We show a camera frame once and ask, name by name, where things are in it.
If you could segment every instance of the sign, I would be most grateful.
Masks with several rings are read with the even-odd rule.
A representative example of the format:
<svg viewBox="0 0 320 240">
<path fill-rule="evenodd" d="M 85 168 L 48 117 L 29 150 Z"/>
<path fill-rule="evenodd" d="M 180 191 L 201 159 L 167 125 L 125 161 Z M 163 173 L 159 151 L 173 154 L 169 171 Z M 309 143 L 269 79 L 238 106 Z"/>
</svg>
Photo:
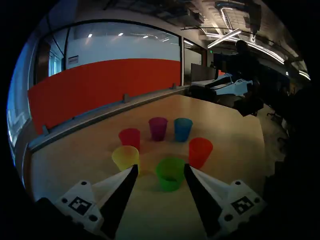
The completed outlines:
<svg viewBox="0 0 320 240">
<path fill-rule="evenodd" d="M 79 55 L 68 58 L 68 64 L 78 63 Z"/>
</svg>

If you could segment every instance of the red wall panel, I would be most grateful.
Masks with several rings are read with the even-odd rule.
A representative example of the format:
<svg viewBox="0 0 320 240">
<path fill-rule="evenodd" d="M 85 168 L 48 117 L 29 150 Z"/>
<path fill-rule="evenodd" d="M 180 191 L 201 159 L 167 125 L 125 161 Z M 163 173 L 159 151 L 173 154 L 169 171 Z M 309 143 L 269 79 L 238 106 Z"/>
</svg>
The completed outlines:
<svg viewBox="0 0 320 240">
<path fill-rule="evenodd" d="M 120 59 L 65 70 L 28 91 L 30 111 L 38 134 L 89 110 L 180 85 L 180 62 L 163 59 Z"/>
</svg>

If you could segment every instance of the orange cup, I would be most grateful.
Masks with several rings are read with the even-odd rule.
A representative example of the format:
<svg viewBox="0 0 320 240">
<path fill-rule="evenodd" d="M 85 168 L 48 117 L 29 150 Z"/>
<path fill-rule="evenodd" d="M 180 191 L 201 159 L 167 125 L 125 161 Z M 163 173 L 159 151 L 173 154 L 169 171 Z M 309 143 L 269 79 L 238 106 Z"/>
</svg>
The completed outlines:
<svg viewBox="0 0 320 240">
<path fill-rule="evenodd" d="M 190 166 L 200 169 L 210 153 L 212 152 L 212 143 L 205 138 L 194 138 L 189 142 L 189 164 Z"/>
</svg>

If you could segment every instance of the floor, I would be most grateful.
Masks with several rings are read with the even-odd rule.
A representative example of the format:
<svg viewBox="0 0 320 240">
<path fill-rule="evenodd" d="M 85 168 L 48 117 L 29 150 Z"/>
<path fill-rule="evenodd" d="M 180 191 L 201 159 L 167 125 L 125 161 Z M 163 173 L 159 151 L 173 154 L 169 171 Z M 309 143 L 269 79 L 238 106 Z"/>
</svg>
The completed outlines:
<svg viewBox="0 0 320 240">
<path fill-rule="evenodd" d="M 266 151 L 266 161 L 268 165 L 269 175 L 274 174 L 274 163 L 283 161 L 285 154 L 280 151 L 281 143 L 278 143 L 279 137 L 287 138 L 287 135 L 282 126 L 275 121 L 272 121 L 272 116 L 267 116 L 267 113 L 274 112 L 272 108 L 264 105 L 263 109 L 258 111 L 257 118 L 260 120 L 264 147 Z"/>
</svg>

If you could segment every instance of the desk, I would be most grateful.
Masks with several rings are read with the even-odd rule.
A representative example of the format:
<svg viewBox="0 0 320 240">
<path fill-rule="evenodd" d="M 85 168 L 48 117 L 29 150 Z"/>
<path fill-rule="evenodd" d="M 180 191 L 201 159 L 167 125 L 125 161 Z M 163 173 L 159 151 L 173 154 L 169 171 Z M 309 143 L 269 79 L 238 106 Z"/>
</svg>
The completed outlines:
<svg viewBox="0 0 320 240">
<path fill-rule="evenodd" d="M 148 120 L 169 120 L 166 139 L 152 142 Z M 242 179 L 262 193 L 267 163 L 259 120 L 234 109 L 181 95 L 131 109 L 70 134 L 32 155 L 31 185 L 35 199 L 55 201 L 79 180 L 92 184 L 119 172 L 111 159 L 124 128 L 141 131 L 141 174 L 122 216 L 116 239 L 205 239 L 186 181 L 175 192 L 163 192 L 154 173 L 167 156 L 188 160 L 188 143 L 174 142 L 173 120 L 192 119 L 189 139 L 205 137 L 214 149 L 202 171 L 226 183 Z"/>
</svg>

